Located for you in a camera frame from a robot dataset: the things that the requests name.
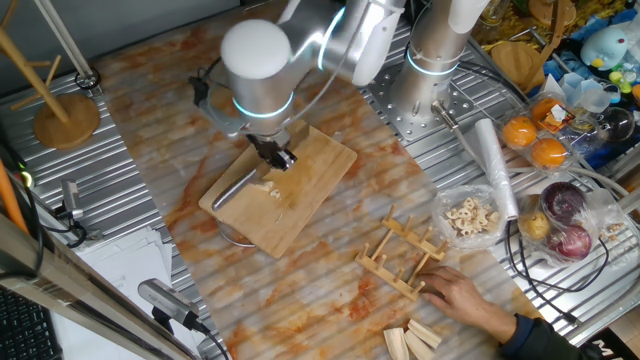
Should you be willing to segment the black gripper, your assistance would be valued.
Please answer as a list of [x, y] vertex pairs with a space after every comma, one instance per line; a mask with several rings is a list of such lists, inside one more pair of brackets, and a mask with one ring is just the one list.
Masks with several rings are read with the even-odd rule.
[[247, 138], [261, 158], [271, 159], [271, 166], [275, 169], [287, 171], [297, 161], [297, 157], [287, 149], [290, 143], [290, 135], [287, 132], [278, 132], [270, 136], [249, 134]]

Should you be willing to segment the bare person hand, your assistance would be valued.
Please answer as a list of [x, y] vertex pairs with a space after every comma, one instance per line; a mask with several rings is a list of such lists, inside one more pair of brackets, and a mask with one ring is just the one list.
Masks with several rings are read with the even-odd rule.
[[418, 278], [428, 286], [424, 297], [431, 305], [459, 323], [498, 338], [503, 311], [485, 300], [468, 277], [452, 267], [439, 266], [421, 271]]

